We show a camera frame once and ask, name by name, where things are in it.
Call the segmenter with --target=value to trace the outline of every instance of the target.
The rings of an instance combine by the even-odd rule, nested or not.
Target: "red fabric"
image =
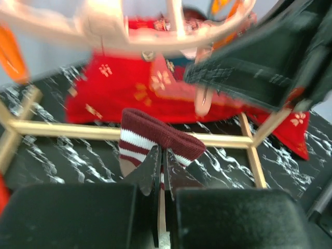
[[[269,113],[256,108],[248,108],[247,116],[257,125],[269,117]],[[305,160],[309,160],[305,132],[309,125],[310,113],[291,113],[274,131],[278,140]]]
[[[142,22],[144,20],[130,21],[130,27],[144,27]],[[161,21],[154,24],[151,20],[145,22],[147,27],[161,24]],[[145,62],[140,57],[117,58],[95,52],[86,67],[85,76],[86,81],[76,81],[77,95],[69,95],[66,100],[68,122],[100,120],[119,123],[122,110],[127,107],[139,109],[167,123],[218,121],[247,111],[259,125],[269,116],[224,94],[214,94],[210,112],[205,117],[197,117],[193,104],[195,88],[181,81],[183,68],[172,67],[162,55],[152,62]],[[300,157],[308,159],[304,133],[309,113],[300,119],[291,114],[273,134]],[[299,121],[296,126],[293,124],[295,120]]]
[[[5,185],[3,177],[0,175],[0,215],[7,205],[10,198],[9,191]]]

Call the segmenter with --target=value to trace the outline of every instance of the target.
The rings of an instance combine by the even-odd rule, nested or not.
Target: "maroon and white striped fabric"
[[[187,167],[206,150],[197,138],[168,126],[146,113],[132,108],[122,112],[119,141],[120,158],[138,167],[154,145],[171,148],[178,162]]]

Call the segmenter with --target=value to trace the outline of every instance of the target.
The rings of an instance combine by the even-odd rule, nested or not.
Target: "black marble surface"
[[[58,74],[34,82],[43,92],[36,104],[34,120],[64,122],[64,99],[80,67],[61,68]],[[11,87],[0,97],[14,114],[29,86]],[[110,127],[118,124],[96,123]],[[237,118],[214,123],[176,125],[183,131],[240,135]],[[252,132],[256,127],[251,124]],[[310,160],[304,161],[273,136],[258,153],[269,188],[284,189],[307,210],[332,176],[332,125],[312,112],[306,133]],[[26,136],[5,175],[8,187],[17,189],[33,183],[114,183],[121,179],[116,142],[87,141],[66,137]],[[188,171],[211,187],[252,188],[253,175],[245,150],[210,147]]]

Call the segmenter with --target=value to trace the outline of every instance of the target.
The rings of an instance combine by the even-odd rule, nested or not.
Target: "sock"
[[[189,166],[206,150],[199,139],[138,109],[124,109],[119,141],[120,158],[129,160],[138,167],[152,147],[158,144],[163,149],[172,149],[183,167]]]

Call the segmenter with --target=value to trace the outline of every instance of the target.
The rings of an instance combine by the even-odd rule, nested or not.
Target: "wooden drying rack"
[[[6,105],[0,100],[0,124],[5,128],[5,132],[0,139],[0,171],[3,174],[6,173],[22,141],[22,136],[25,135],[119,141],[120,128],[31,121],[34,115],[35,103],[39,103],[41,98],[41,91],[32,86],[22,101],[22,110],[18,117],[11,114]],[[245,113],[239,115],[243,136],[200,133],[190,133],[190,135],[198,138],[208,147],[246,149],[256,187],[266,188],[265,177],[256,148],[290,113],[290,109],[272,113],[258,128],[255,135],[251,133]]]

